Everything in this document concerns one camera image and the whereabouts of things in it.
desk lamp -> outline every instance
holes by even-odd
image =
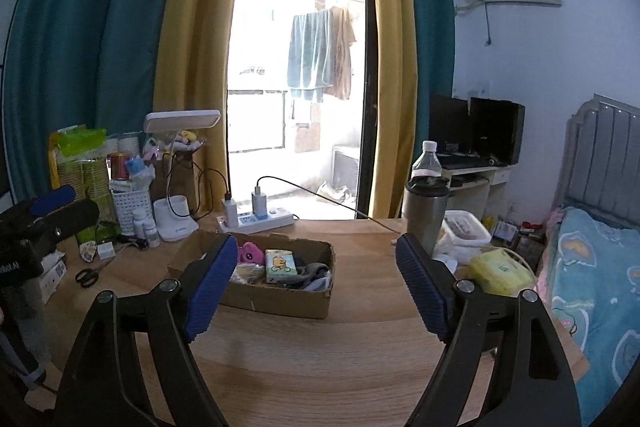
[[[214,109],[152,112],[146,115],[144,131],[147,134],[175,133],[176,137],[184,129],[208,129],[220,120],[220,111]],[[173,166],[175,138],[169,155],[169,169],[166,177],[166,197],[154,202],[154,213],[158,233],[164,241],[180,241],[198,229],[191,219],[185,196],[169,196],[169,182]]]

teal curtain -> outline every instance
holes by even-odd
[[[451,96],[456,49],[453,0],[414,0],[418,94],[414,158],[429,136],[430,94]]]
[[[165,0],[18,0],[7,43],[3,121],[17,200],[49,190],[60,128],[141,130],[151,110]]]

scissors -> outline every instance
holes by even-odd
[[[85,268],[84,270],[80,270],[76,274],[76,282],[79,283],[79,285],[81,285],[82,288],[89,288],[90,286],[93,286],[95,283],[98,282],[98,278],[100,277],[100,270],[102,270],[102,268],[104,268],[111,261],[113,261],[113,259],[115,258],[112,258],[106,261],[105,263],[102,263],[100,266],[98,266],[95,269]]]

computer monitor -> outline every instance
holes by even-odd
[[[429,140],[438,152],[469,152],[471,124],[466,100],[432,94],[429,105]]]
[[[471,147],[482,157],[492,156],[498,162],[515,165],[520,158],[525,108],[509,100],[472,98]]]

door frame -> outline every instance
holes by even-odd
[[[376,20],[376,0],[366,0],[365,33],[364,97],[356,209],[359,212],[368,214],[373,186],[376,140],[378,137],[378,23]]]

